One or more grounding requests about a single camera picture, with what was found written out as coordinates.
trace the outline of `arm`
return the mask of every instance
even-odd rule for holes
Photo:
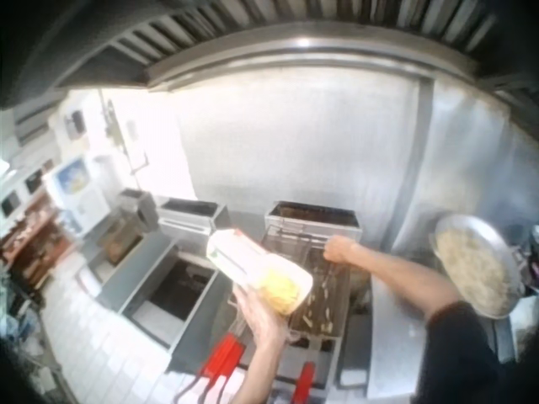
[[[261,404],[266,402],[279,367],[281,346],[260,346],[254,351],[245,379],[231,404]]]
[[[261,404],[270,395],[288,328],[284,319],[260,299],[255,291],[245,291],[234,286],[234,295],[245,321],[253,331],[256,350],[231,404]]]
[[[462,299],[455,286],[434,270],[370,250],[346,237],[333,237],[326,245],[324,257],[354,265],[376,276],[394,293],[417,306],[427,320]]]

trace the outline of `metal frame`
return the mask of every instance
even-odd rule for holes
[[[477,68],[462,53],[416,35],[320,21],[280,24],[209,40],[148,67],[148,86],[171,90],[209,77],[290,64],[370,65],[429,77],[439,70],[465,81],[472,81]]]
[[[264,223],[267,232],[270,231],[272,226],[282,229],[284,232],[301,233],[302,235],[308,235],[311,238],[313,246],[320,246],[326,243],[326,241],[333,234],[340,234],[353,238],[357,242],[363,235],[363,225],[361,221],[358,221],[358,226],[353,225],[335,225],[324,223],[321,221],[307,221],[303,219],[292,219],[289,217],[283,217],[280,215],[272,214],[275,208],[281,203],[286,201],[277,201],[273,203],[271,208],[264,214]]]
[[[181,331],[180,334],[178,334],[178,336],[170,344],[170,348],[167,351],[169,354],[172,354],[172,352],[174,352],[176,347],[178,347],[179,341],[184,336],[185,331],[187,330],[187,327],[191,323],[191,320],[193,320],[193,317],[195,316],[196,312],[199,310],[200,305],[204,301],[206,295],[208,294],[208,291],[210,290],[210,287],[216,281],[216,278],[217,278],[218,275],[219,275],[219,271],[215,271],[215,273],[211,276],[210,280],[208,281],[208,284],[205,286],[204,290],[202,291],[202,293],[199,296],[199,299],[196,301],[195,305],[193,306],[193,309],[191,310],[191,313],[188,315],[187,319],[185,320],[184,329]]]
[[[278,237],[278,238],[281,238],[283,241],[292,240],[296,238],[298,242],[301,239],[304,239],[306,240],[307,244],[304,246],[301,246],[300,251],[297,254],[298,259],[300,259],[301,262],[303,263],[302,266],[305,266],[305,262],[307,261],[307,256],[309,254],[309,251],[313,248],[320,248],[320,244],[324,240],[323,237],[311,233],[312,226],[310,224],[316,223],[317,226],[323,226],[323,227],[328,227],[328,228],[331,227],[333,229],[346,229],[347,228],[346,226],[340,226],[340,225],[329,225],[329,224],[320,223],[320,222],[299,221],[299,220],[289,219],[289,218],[280,218],[279,216],[271,216],[270,213],[274,210],[274,208],[278,204],[279,202],[275,203],[264,216],[265,224],[266,224],[266,233],[264,234],[262,246],[267,247],[266,242],[269,237]],[[277,220],[282,219],[282,220],[279,220],[277,223],[277,222],[272,221],[272,219],[277,219]],[[287,224],[292,224],[292,227],[294,229],[292,230],[289,226],[287,226]],[[362,228],[363,227],[361,226],[361,223],[360,223],[357,229],[358,241],[362,235]],[[344,303],[344,307],[341,307],[340,310],[345,312],[346,316],[348,315],[349,313],[348,301]],[[305,349],[306,358],[308,358],[309,355],[312,355],[312,347],[317,346],[317,344],[321,343],[322,340],[332,340],[334,343],[334,347],[331,352],[331,359],[329,361],[329,367],[328,367],[327,379],[326,379],[325,385],[323,388],[312,387],[310,390],[310,394],[312,397],[325,398],[327,394],[329,393],[329,391],[334,387],[335,376],[337,373],[337,366],[340,361],[340,352],[343,347],[344,330],[346,328],[347,320],[348,320],[348,317],[346,317],[341,322],[338,332],[336,332],[336,335],[333,335],[333,336],[321,335],[321,334],[316,335],[316,336],[309,336],[308,334],[304,332],[296,331],[298,335],[301,335],[302,337],[307,338],[309,340],[309,348]],[[274,390],[293,391],[294,387],[295,387],[294,385],[281,379],[279,375],[277,375],[273,383]]]

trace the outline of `white tile floor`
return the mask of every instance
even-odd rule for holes
[[[164,374],[169,355],[123,316],[104,309],[80,288],[74,274],[85,265],[74,253],[57,268],[45,287],[43,322],[56,359],[81,404],[169,404],[192,380],[190,375]],[[232,398],[243,380],[238,372],[221,402]],[[181,402],[201,393],[199,383]],[[221,383],[207,403],[216,401]]]

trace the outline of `person's left hand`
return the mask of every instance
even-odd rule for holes
[[[282,349],[288,338],[285,319],[279,316],[255,290],[251,288],[243,290],[234,285],[232,291],[236,296],[239,310],[253,331],[257,348]]]

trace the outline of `window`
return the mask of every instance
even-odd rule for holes
[[[41,186],[41,170],[37,170],[35,173],[30,175],[28,178],[26,178],[26,188],[28,189],[28,192],[30,192],[30,195],[32,195],[40,186]]]
[[[2,201],[2,212],[4,216],[9,217],[20,206],[20,199],[17,193],[13,191],[6,199]]]

